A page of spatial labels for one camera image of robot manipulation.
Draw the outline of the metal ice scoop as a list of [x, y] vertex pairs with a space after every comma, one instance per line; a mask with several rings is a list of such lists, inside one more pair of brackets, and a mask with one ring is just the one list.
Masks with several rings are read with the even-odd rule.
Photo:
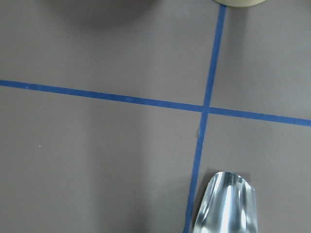
[[215, 173], [207, 184], [194, 233], [257, 233], [256, 190], [242, 176]]

